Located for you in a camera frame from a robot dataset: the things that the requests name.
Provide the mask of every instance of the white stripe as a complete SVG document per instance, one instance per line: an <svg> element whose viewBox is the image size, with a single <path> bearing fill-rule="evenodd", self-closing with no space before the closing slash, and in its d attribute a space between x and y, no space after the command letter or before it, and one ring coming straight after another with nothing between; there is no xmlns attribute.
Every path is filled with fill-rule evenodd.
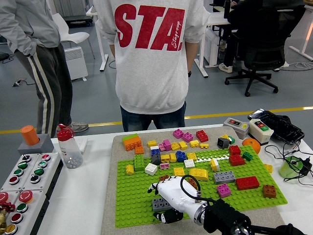
<svg viewBox="0 0 313 235"><path fill-rule="evenodd" d="M47 80L47 77L45 75L45 72L40 64L40 61L38 59L38 56L37 56L37 53L34 54L33 56L34 60L35 60L35 63L36 65L38 66L38 69L40 71L40 74L43 78L43 81L44 81L44 85L45 87L47 88L47 91L48 91L48 94L49 94L49 97L50 97L50 101L51 101L51 110L50 110L50 119L49 119L49 126L48 126L48 133L50 136L52 134L52 125L53 125L53 115L54 115L54 97L53 97L53 93L52 93L52 90L50 88L50 85L49 85L49 82ZM39 88L39 91L43 94L44 98L45 98L45 101L44 101L44 110L43 110L43 125L42 125L42 131L45 131L45 128L46 128L46 116L47 116L47 102L48 102L48 99L44 93L44 89L43 89L43 86L40 82L40 79L39 79L39 76L37 74L37 71L36 71L36 67L35 65L33 64L33 61L31 60L31 58L28 58L29 62L30 62L30 65L33 69L33 74L35 76L35 81L36 81L36 84Z"/></svg>

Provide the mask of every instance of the yellow floor line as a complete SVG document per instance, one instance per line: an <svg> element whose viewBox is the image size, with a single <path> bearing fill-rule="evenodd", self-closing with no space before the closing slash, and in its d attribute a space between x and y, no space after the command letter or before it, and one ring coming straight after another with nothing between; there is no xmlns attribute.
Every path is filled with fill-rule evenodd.
<svg viewBox="0 0 313 235"><path fill-rule="evenodd" d="M272 113L279 113L279 112L293 112L293 111L303 111L303 110L312 110L313 106L307 107L298 107L298 108L286 108L286 109L271 109ZM206 114L206 115L192 115L192 116L185 116L185 119L198 119L198 118L217 118L217 117L232 117L232 116L240 116L240 115L249 115L253 113L253 111L246 111L246 112L235 112L235 113L223 113L223 114ZM114 121L114 122L103 122L103 123L91 123L89 127L97 127L97 126L114 126L114 125L122 125L121 121ZM0 131L0 135L2 134L13 134L19 133L20 130L5 130Z"/></svg>

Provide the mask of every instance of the desk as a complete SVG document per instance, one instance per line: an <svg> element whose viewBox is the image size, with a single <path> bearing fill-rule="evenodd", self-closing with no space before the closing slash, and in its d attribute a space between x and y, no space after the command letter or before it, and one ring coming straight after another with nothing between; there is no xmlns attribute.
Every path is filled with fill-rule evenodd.
<svg viewBox="0 0 313 235"><path fill-rule="evenodd" d="M305 49L307 48L308 41L310 39L312 28L313 28L313 6L305 5L304 7L306 8L306 11L310 13L309 19L307 20L308 23L306 26L307 37L305 41L302 42L301 47L300 47L301 49L297 49L293 46L289 46L289 48L298 52L300 55L306 57L307 59L313 61L313 57L305 53Z"/></svg>
<svg viewBox="0 0 313 235"><path fill-rule="evenodd" d="M96 22L98 20L98 13L95 11L95 8L93 6L87 11L86 16L93 16L94 22ZM103 72L106 65L107 65L109 55L104 54L103 47L102 47L102 41L101 41L101 35L100 35L99 29L98 29L96 24L95 24L95 27L96 27L96 32L97 32L97 38L98 38L98 43L99 43L99 48L100 48L101 59L102 59L102 64L100 66L100 72Z"/></svg>
<svg viewBox="0 0 313 235"><path fill-rule="evenodd" d="M209 128L222 125L208 125L185 127L184 129ZM170 131L151 130L148 132ZM58 182L50 199L49 207L45 213L38 235L100 235L103 220L103 211L106 195L106 187L109 177L111 146L116 135L133 134L113 133L88 136L88 144L83 153L84 163L78 169L70 170L65 166L61 171ZM57 139L52 139L57 151L59 151ZM276 181L280 190L288 200L287 205L278 206L278 210L285 223L292 223L304 234L312 235L313 203L309 201L309 195L313 195L313 187L302 186L296 180L283 182L278 175L282 161L275 160L269 154L265 154L264 146L259 153L264 163L273 166L272 177ZM303 152L312 150L302 142L300 149ZM302 179L303 183L312 184L311 176Z"/></svg>
<svg viewBox="0 0 313 235"><path fill-rule="evenodd" d="M222 24L230 24L227 19L224 18L224 12L213 12L210 14L207 26L213 25L222 25ZM200 44L200 54L199 59L195 59L195 63L198 66L203 77L207 78L209 75L203 68L203 60L204 60L204 44L205 44L205 35L203 35Z"/></svg>

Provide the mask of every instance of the green baseplate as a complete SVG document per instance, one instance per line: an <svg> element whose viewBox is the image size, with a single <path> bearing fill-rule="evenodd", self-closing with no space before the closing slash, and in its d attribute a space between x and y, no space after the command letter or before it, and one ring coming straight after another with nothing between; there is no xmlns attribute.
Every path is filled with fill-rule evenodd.
<svg viewBox="0 0 313 235"><path fill-rule="evenodd" d="M252 154L253 160L250 162L246 161L245 165L232 166L228 160L230 156L228 149L195 152L197 155L195 168L206 169L209 175L208 181L199 181L202 197L210 197L214 200L220 198L217 193L217 185L213 180L214 172L210 166L210 162L207 161L216 158L219 162L220 172L232 170L237 179L256 176L260 183L260 186L256 189L242 191L237 189L235 183L227 184L231 190L231 195L223 198L223 200L236 210L247 211L287 204L287 200L252 146L241 146L239 148L241 149L241 153L249 152ZM150 162L151 158L144 158L145 166ZM175 167L183 167L185 174L188 174L189 170L185 168L184 163L170 163L169 169L161 170L158 166L154 176L148 175L144 171L137 171L130 176L126 174L126 166L129 164L134 165L134 160L119 161L117 166L115 226L117 228L125 228L160 223L160 221L153 217L152 207L152 199L160 198L160 195L155 195L154 191L147 193L149 186L152 183L157 183L160 176L174 175L173 169ZM263 185L275 186L277 191L276 198L264 198Z"/></svg>

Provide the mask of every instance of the water bottle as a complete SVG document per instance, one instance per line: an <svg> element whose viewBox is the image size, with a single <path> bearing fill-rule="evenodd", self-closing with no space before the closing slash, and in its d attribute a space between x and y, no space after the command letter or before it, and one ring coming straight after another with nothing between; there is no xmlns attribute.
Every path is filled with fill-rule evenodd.
<svg viewBox="0 0 313 235"><path fill-rule="evenodd" d="M230 12L230 0L225 1L224 18L227 19Z"/></svg>
<svg viewBox="0 0 313 235"><path fill-rule="evenodd" d="M74 139L74 131L63 124L59 124L61 130L57 133L58 141L61 149L61 157L63 158L67 168L75 169L83 163L83 156Z"/></svg>

